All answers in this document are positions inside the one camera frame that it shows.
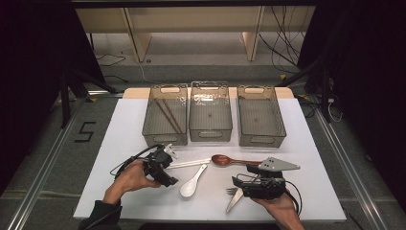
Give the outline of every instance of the white table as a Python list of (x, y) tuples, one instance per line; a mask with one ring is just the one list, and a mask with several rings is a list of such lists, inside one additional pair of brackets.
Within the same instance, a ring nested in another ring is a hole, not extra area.
[[(235, 159), (264, 160), (276, 157), (301, 166), (297, 171), (283, 172), (283, 177), (294, 183), (303, 198), (302, 221), (337, 222), (346, 219), (337, 195), (328, 179), (326, 169), (316, 149), (296, 99), (279, 99), (287, 136), (278, 149), (241, 148), (238, 145), (236, 100), (231, 100), (233, 132), (229, 143), (193, 143), (174, 147), (179, 158), (173, 163), (198, 160), (214, 154), (227, 154)], [(144, 150), (147, 144), (142, 127), (147, 99), (120, 99), (106, 131), (99, 155), (83, 190), (74, 218), (90, 216), (95, 199), (102, 199), (112, 183), (109, 172), (129, 156)], [(179, 181), (169, 187), (143, 189), (127, 193), (122, 199), (122, 219), (165, 222), (266, 222), (274, 221), (257, 203), (243, 197), (231, 213), (226, 207), (231, 196), (226, 188), (234, 187), (232, 176), (248, 173), (244, 166), (220, 168), (211, 163), (200, 176), (195, 194), (189, 198), (180, 195), (180, 187), (194, 176), (200, 166), (167, 170)], [(286, 187), (298, 198), (291, 185)]]

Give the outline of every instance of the human hand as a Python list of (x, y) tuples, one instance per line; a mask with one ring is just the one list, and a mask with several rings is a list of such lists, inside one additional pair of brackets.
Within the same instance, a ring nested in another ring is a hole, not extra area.
[(286, 193), (282, 194), (281, 197), (272, 200), (256, 199), (256, 198), (252, 199), (256, 203), (262, 205), (266, 209), (266, 211), (286, 229), (288, 230), (304, 229), (304, 227), (301, 224), (301, 221), (299, 220), (298, 215), (296, 214), (293, 200)]
[(134, 161), (117, 177), (113, 184), (105, 191), (104, 203), (117, 204), (120, 198), (130, 191), (143, 188), (159, 188), (160, 183), (146, 178), (142, 161)]

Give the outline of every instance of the plastic storage bin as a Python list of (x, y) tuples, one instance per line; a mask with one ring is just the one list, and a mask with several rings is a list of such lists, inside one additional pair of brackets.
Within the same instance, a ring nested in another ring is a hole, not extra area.
[(286, 131), (273, 86), (245, 86), (237, 89), (239, 145), (278, 148)]
[(149, 147), (155, 144), (188, 144), (188, 86), (186, 84), (152, 85), (144, 120), (143, 136)]
[(233, 121), (227, 82), (192, 82), (189, 130), (193, 142), (229, 142)]

